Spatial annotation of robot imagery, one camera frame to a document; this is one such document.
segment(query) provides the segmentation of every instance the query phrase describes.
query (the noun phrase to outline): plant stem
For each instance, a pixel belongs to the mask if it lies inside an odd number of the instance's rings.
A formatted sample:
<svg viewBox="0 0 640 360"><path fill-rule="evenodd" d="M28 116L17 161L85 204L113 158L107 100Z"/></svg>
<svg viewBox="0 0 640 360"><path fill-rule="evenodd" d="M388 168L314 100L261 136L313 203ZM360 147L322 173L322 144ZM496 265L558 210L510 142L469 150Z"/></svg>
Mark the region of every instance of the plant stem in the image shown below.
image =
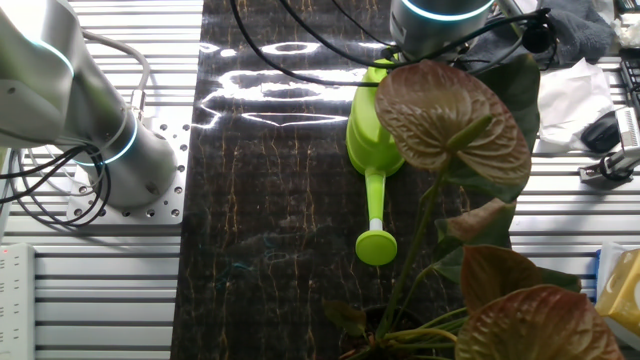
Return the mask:
<svg viewBox="0 0 640 360"><path fill-rule="evenodd" d="M442 320L444 320L444 319L446 319L448 317L455 316L455 315L461 314L461 313L466 312L466 311L467 311L467 308L465 307L465 308L462 308L462 309L458 309L458 310L454 310L452 312L446 313L446 314L444 314L444 315L442 315L442 316L440 316L438 318L435 318L435 319L429 321L428 323L420 326L419 329L425 329L425 328L431 327L431 326L439 323L440 321L442 321Z"/></svg>
<svg viewBox="0 0 640 360"><path fill-rule="evenodd" d="M447 339L453 341L453 342L457 342L458 338L451 334L450 332L444 331L444 330L440 330L440 329L414 329L414 330L405 330L405 331L398 331L398 332L394 332L394 333L390 333L385 335L385 340L388 339L395 339L395 338L399 338L399 337L403 337L403 336L411 336L411 335L437 335L437 336L441 336L441 337L446 337Z"/></svg>
<svg viewBox="0 0 640 360"><path fill-rule="evenodd" d="M427 356L427 355L412 355L412 359L429 359L429 360L451 360L449 358L443 358L439 356Z"/></svg>
<svg viewBox="0 0 640 360"><path fill-rule="evenodd" d="M421 349L449 349L455 347L456 344L448 343L448 344L399 344L394 345L394 349L400 350L421 350Z"/></svg>
<svg viewBox="0 0 640 360"><path fill-rule="evenodd" d="M452 334L453 334L454 332L458 332L458 330L460 330L460 328L462 327L462 325L464 325L464 323L465 323L468 319L469 319L469 317L467 316L467 317L464 317L464 318L462 318L462 319L452 320L452 321L449 321L449 322L447 322L447 323L440 324L440 325L438 325L438 326L434 326L434 327L432 327L431 329L444 330L444 331L448 331L448 332L450 332L450 333L452 333ZM411 342L411 341L413 341L413 340L414 340L414 339L416 339L416 338L417 338L417 336L411 337L411 338L407 339L407 341L406 341L406 342ZM427 342L427 343L429 343L429 342L433 342L434 340L437 340L437 339L439 339L439 337L438 337L438 336L430 336L430 337L427 337L427 338L422 339L422 341L423 341L423 342Z"/></svg>
<svg viewBox="0 0 640 360"><path fill-rule="evenodd" d="M402 317L402 313L404 312L404 309L407 308L407 305L409 305L409 300L411 300L411 297L413 296L413 293L416 291L416 288L418 287L418 285L422 282L424 277L427 276L432 271L433 271L433 267L431 265L429 265L429 267L427 267L426 269L422 270L422 272L420 272L420 274L418 274L418 277L416 277L416 280L413 282L413 285L411 285L411 290L409 290L409 295L407 295L407 298L404 299L404 304L402 304L402 307L400 308L400 311L398 312L398 316L396 317L395 321L393 322L393 325L391 325L391 329L394 329L395 326L398 324L398 321L400 321L400 318Z"/></svg>
<svg viewBox="0 0 640 360"><path fill-rule="evenodd" d="M367 350L361 352L361 353L357 353L351 357L346 358L346 360L360 360L360 359L366 359L371 353L371 348L368 348Z"/></svg>
<svg viewBox="0 0 640 360"><path fill-rule="evenodd" d="M436 182L433 184L431 189L427 190L429 194L429 199L427 203L427 209L422 216L422 220L420 221L420 226L415 233L413 238L413 242L411 244L411 249L409 250L409 255L407 256L407 260L404 262L404 266L402 267L402 272L400 273L400 279L398 279L398 283L393 287L393 292L391 293L391 298L389 299L389 304L387 305L386 310L384 311L384 315L382 316L382 321L378 326L378 330L376 331L376 339L381 339L384 335L389 332L391 328L391 322L393 321L393 313L396 310L396 306L398 304L398 298L402 293L402 289L404 288L404 283L407 281L407 277L411 272L411 268L413 268L413 263L416 261L416 257L418 256L418 252L420 251L420 246L422 245L422 240L424 238L424 233L427 230L427 225L429 224L429 219L431 218L431 213L433 212L433 208L436 205L436 194L442 185L442 180L444 178L444 174L447 171L449 161L447 160L442 167L442 170L438 173L436 177Z"/></svg>
<svg viewBox="0 0 640 360"><path fill-rule="evenodd" d="M454 320L450 323L446 323L446 324L442 324L439 326L434 327L433 329L439 329L439 330L444 330L447 332L450 332L454 335L457 335L458 332L460 331L460 328L462 328L462 326L464 325L464 323L467 321L468 318L463 318L463 319L459 319L459 320ZM440 337L438 336L429 336L427 338L422 339L422 342L424 343L433 343L437 340L439 340Z"/></svg>

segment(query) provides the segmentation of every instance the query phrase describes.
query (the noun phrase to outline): wire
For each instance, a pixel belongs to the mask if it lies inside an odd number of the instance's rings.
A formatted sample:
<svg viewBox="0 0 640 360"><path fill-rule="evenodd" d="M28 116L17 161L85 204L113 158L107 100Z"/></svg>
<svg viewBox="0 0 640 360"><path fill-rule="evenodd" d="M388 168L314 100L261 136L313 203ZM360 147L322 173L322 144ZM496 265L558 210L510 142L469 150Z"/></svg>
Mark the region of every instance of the wire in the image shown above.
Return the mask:
<svg viewBox="0 0 640 360"><path fill-rule="evenodd" d="M520 45L522 45L522 38L518 38L518 40L510 48L505 50L495 60L492 60L489 63L487 63L486 65L482 65L481 67L479 67L477 69L469 70L469 74L478 75L478 74L481 74L481 73L491 69L492 67L500 64L504 59L509 57L509 55L513 54L516 50L518 50Z"/></svg>
<svg viewBox="0 0 640 360"><path fill-rule="evenodd" d="M136 89L144 90L144 88L147 86L147 82L149 81L149 76L151 76L151 66L149 65L149 61L147 61L147 58L145 58L141 52L123 42L109 39L108 37L102 35L94 34L85 29L82 29L82 36L84 36L84 38L87 40L96 41L100 44L112 47L116 50L120 50L123 53L129 54L136 60L138 60L140 65L142 65L142 78L140 79L140 83L138 83L138 87Z"/></svg>
<svg viewBox="0 0 640 360"><path fill-rule="evenodd" d="M39 166L38 164L38 160L36 160L35 155L33 154L33 151L31 149L27 149L27 152L29 153L29 157L31 158L31 161L33 162L34 165ZM55 155L53 155L53 153L51 153L51 150L49 150L47 148L47 152L49 153L49 155L53 156L55 158ZM51 179L47 180L47 184L49 184L52 188L64 193L65 195L68 196L74 196L74 197L83 197L83 196L89 196L91 194L93 194L95 192L94 186L102 179L102 177L104 176L104 172L102 172L102 174L100 174L100 176L98 177L98 179L96 180L95 184L85 184L82 181L78 181L76 179L74 179L71 175L69 175L69 173L67 172L67 170L65 168L62 168L62 171L65 173L65 175L67 176L67 178L69 178L69 180L71 180L72 182L79 184L80 186L84 186L84 187L90 187L91 190L87 191L85 193L79 193L79 194L74 194L71 191L67 191L65 189L60 188L58 185L56 185L56 183L54 183L53 181L51 181ZM39 171L41 176L44 176L44 173L42 171Z"/></svg>
<svg viewBox="0 0 640 360"><path fill-rule="evenodd" d="M549 9L541 9L541 10L536 10L532 13L529 14L525 14L525 15L519 15L519 16L514 16L514 17L510 17L510 18L505 18L505 19L500 19L496 22L493 22L491 24L488 24L468 35L465 35L463 37L461 37L460 39L449 43L448 45L444 46L443 48L441 48L440 50L434 51L431 54L425 56L423 59L435 59L441 55L444 55L446 53L448 53L451 50L454 50L455 48L457 48L458 46L464 44L465 42L476 38L486 32L489 32L495 28L498 28L500 26L503 25L507 25L507 24L511 24L514 22L519 22L519 21L525 21L525 20L539 20L540 17L546 17L546 14L549 13ZM405 63L405 64L400 64L399 66L405 66L405 65L409 65L410 63Z"/></svg>
<svg viewBox="0 0 640 360"><path fill-rule="evenodd" d="M333 4L336 6L336 8L338 9L338 11L340 11L342 13L342 15L344 15L347 19L351 20L351 22L358 27L358 29L362 30L362 32L367 35L368 37L370 37L371 39L379 42L382 45L386 45L386 46L393 46L390 43L384 42L380 39L378 39L377 37L373 36L373 34L371 34L369 31L367 31L367 29L365 29L362 25L360 25L356 19L354 19L353 17L351 17L351 15L349 15L343 8L342 6L340 6L340 4L338 4L337 0L331 0L331 2L333 2Z"/></svg>
<svg viewBox="0 0 640 360"><path fill-rule="evenodd" d="M72 153L71 155L68 155L67 157L65 157L63 161L61 161L59 164L57 164L49 173L47 173L45 176L43 176L42 179L40 179L33 186L27 188L25 191L23 191L21 193L14 193L12 196L9 196L9 197L4 198L4 199L0 199L0 204L9 203L9 202L12 202L14 200L23 198L23 197L28 196L29 194L33 193L34 191L36 191L36 189L38 189L40 186L42 186L42 184L47 182L47 180L49 178L51 178L53 176L53 174L55 174L56 171L60 170L60 168L65 166L69 161L71 161L71 159L73 159L76 155L78 155L80 153L80 151L78 151L76 153ZM25 174L25 173L28 173L31 170L21 171L20 173Z"/></svg>
<svg viewBox="0 0 640 360"><path fill-rule="evenodd" d="M299 75L289 69L286 69L274 63L273 61L269 60L269 58L262 52L262 50L260 50L260 48L256 45L256 43L253 42L251 35L249 35L247 28L244 26L244 22L240 18L240 12L238 11L238 4L236 3L236 1L229 0L229 4L231 5L231 11L233 12L233 17L235 18L236 23L238 24L238 28L240 29L240 32L242 33L242 36L244 37L245 41L249 44L249 47L251 47L253 52L262 61L264 61L267 65L271 66L272 68L280 71L281 73L288 75L294 79L298 79L301 81L306 81L314 84L325 85L325 86L361 86L361 87L377 87L378 86L378 83L376 82L330 81L330 80L322 80L314 77Z"/></svg>
<svg viewBox="0 0 640 360"><path fill-rule="evenodd" d="M375 67L379 69L395 69L397 67L396 64L382 64L382 63L376 63L373 61L363 60L357 56L353 56L349 54L344 50L339 49L338 47L336 47L335 45L327 41L327 39L322 37L322 35L315 32L315 30L313 30L309 25L307 25L307 23L305 23L304 20L302 20L300 16L298 16L296 11L293 10L293 8L289 5L287 0L278 0L278 2L280 2L280 4L289 13L289 15L291 15L293 20L295 20L298 23L298 25L302 26L302 28L304 28L311 36L313 36L316 40L318 40L322 45L326 46L329 50L335 52L336 54L342 56L343 58L347 60L351 60L360 65Z"/></svg>
<svg viewBox="0 0 640 360"><path fill-rule="evenodd" d="M93 221L95 221L95 219L98 218L98 216L101 216L101 214L104 213L104 209L109 201L109 197L111 195L111 174L109 172L109 167L106 164L103 164L103 159L102 156L100 154L97 154L97 152L95 151L97 148L90 148L90 147L85 147L83 148L83 150L85 152L87 152L89 154L89 156L91 157L94 166L96 167L96 171L99 174L99 179L100 182L98 183L98 189L96 191L96 197L95 200L91 203L91 205L89 206L89 208L82 214L80 214L78 217L71 219L71 220L61 220L59 218L57 218L55 215L51 214L43 205L42 203L40 203L38 201L38 199L33 196L33 195L29 195L31 197L31 199L33 200L33 202L40 208L40 210L42 210L42 212L47 215L51 220L46 220L46 219L42 219L40 216L38 216L37 214L35 214L34 212L32 212L31 210L29 210L29 208L26 206L26 204L24 202L22 202L21 199L17 199L18 203L20 204L20 206L22 207L22 209L31 217L33 217L35 220L37 220L38 222L45 224L45 225L60 225L60 226L70 226L70 227L81 227L81 226L85 226L88 225L90 223L92 223ZM12 164L13 164L13 157L15 156L15 152L12 152ZM22 168L22 163L18 160L18 166L20 168ZM91 211L93 211L93 209L95 208L96 204L98 203L98 199L100 197L100 195L102 194L102 188L103 188L103 174L106 174L106 194L104 197L104 200L102 201L102 205L100 206L100 208L98 209L98 211L96 212L96 214L94 214L94 216L85 221L84 223L81 224L76 224L76 222L78 222L79 220L85 218L88 214L91 213ZM23 177L22 181L25 185L25 187L28 186L27 182L26 182L26 178ZM14 193L17 191L16 187L15 187L15 183L13 182L13 180L11 181L11 188L14 191Z"/></svg>
<svg viewBox="0 0 640 360"><path fill-rule="evenodd" d="M315 31L313 31L313 29L309 28L309 26L307 26L304 21L302 19L300 19L299 16L297 16L297 14L295 14L295 11L286 3L286 0L279 0L280 3L285 7L285 9L287 9L287 11L290 13L290 15L292 15L292 17L294 17L294 20L296 20L296 22L298 22L303 28L305 28L305 30L309 31L309 33L314 36L318 41L320 41L322 44L324 44L325 46L327 46L329 49L334 50L337 49L335 48L333 45L331 45L326 39L324 39L322 36L320 36L319 34L317 34ZM229 0L229 4L231 7L231 11L233 13L233 17L236 20L236 23L238 24L238 28L240 29L240 32L242 33L242 36L244 37L245 41L249 44L249 47L251 47L251 49L254 51L254 53L262 60L264 61L267 65L271 66L272 68L282 72L285 75L288 75L290 77L293 77L295 79L301 80L301 81L306 81L306 82L311 82L311 83L315 83L315 84L320 84L320 85L325 85L325 86L360 86L360 87L377 87L378 83L375 82L343 82L343 81L327 81L327 80L322 80L322 79L318 79L318 78L313 78L313 77L308 77L308 76L304 76L304 75L299 75L296 74L295 72L284 68L276 63L274 63L273 61L269 60L269 58L260 50L260 48L255 44L255 42L253 41L253 39L251 38L251 35L249 35L249 32L247 31L244 22L242 21L242 18L240 17L240 12L238 10L238 5L236 3L236 0ZM487 26L478 29L474 32L472 32L471 34L464 36L452 43L449 43L447 46L443 47L442 49L435 51L427 56L425 56L424 58L421 59L417 59L417 60L413 60L413 61L409 61L409 62L404 62L404 63L398 63L398 64L381 64L381 63L369 63L366 61L361 61L361 59L357 59L354 60L358 63L362 63L362 62L366 62L366 64L363 65L367 65L368 64L372 64L371 67L376 67L376 68L386 68L386 69L396 69L402 66L406 66L406 65L412 65L412 64L417 64L420 61L422 61L423 59L433 59L436 57L439 57L455 48L457 48L458 46L464 44L465 42L476 38L488 31L491 31L497 27L503 26L505 24L511 24L514 22L519 22L519 21L526 21L526 20L539 20L541 17L545 17L546 18L546 14L549 13L548 9L540 9L540 10L536 10L533 13L530 14L525 14L525 15L520 15L520 16L514 16L511 18L506 18L506 19L500 19L497 20L491 24L488 24ZM338 51L336 51L338 54L342 55L342 53L344 53L342 50L337 49Z"/></svg>
<svg viewBox="0 0 640 360"><path fill-rule="evenodd" d="M79 153L82 152L82 148L81 147L75 147L72 149L69 149L67 151L65 151L64 153L62 153L62 155L56 157L55 159L47 162L46 164L40 165L40 166L36 166L32 169L26 170L24 172L19 172L19 173L9 173L9 174L2 174L0 175L0 180L4 180L4 179L14 179L14 178L18 178L18 177L22 177L22 176L28 176L31 174L35 174L40 170L44 170L50 166L52 166L53 164L57 164L58 162L65 160L67 158L69 158L69 160L71 160L71 158L73 158L74 156L78 155Z"/></svg>

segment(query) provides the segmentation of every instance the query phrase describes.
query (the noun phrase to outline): green watering can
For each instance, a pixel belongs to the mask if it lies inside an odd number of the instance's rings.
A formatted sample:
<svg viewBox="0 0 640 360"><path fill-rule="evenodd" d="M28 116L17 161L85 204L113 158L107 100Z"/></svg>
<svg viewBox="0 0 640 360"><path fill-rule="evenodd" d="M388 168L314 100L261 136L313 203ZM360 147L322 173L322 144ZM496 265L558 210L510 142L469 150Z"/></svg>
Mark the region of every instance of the green watering can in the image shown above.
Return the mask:
<svg viewBox="0 0 640 360"><path fill-rule="evenodd" d="M369 68L363 81L380 82L385 76L385 69ZM369 208L369 230L358 237L356 254L364 263L379 266L391 262L398 252L396 240L382 230L382 212L385 180L400 169L404 159L378 121L376 91L370 87L356 90L347 125L347 150L353 167L365 176Z"/></svg>

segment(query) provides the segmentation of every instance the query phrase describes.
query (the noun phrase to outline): black computer mouse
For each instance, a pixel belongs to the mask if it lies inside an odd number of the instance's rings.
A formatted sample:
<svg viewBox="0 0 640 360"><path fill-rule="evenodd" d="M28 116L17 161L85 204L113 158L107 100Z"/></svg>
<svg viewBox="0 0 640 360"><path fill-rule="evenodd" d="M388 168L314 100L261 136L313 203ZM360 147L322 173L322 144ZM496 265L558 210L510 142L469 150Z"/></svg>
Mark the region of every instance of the black computer mouse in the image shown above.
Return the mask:
<svg viewBox="0 0 640 360"><path fill-rule="evenodd" d="M606 153L620 142L620 129L615 111L604 114L589 125L580 140L593 152Z"/></svg>

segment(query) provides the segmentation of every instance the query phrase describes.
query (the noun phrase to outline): gray robot arm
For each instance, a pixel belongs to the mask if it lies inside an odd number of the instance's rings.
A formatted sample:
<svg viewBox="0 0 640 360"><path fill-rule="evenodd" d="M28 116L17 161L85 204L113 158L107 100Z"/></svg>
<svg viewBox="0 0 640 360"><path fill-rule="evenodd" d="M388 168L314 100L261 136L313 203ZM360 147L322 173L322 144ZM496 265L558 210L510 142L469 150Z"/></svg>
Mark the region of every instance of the gray robot arm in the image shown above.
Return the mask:
<svg viewBox="0 0 640 360"><path fill-rule="evenodd" d="M176 173L173 150L95 64L67 1L0 0L0 9L0 146L86 142L109 165L110 205L131 209L161 196ZM88 156L76 160L97 178Z"/></svg>

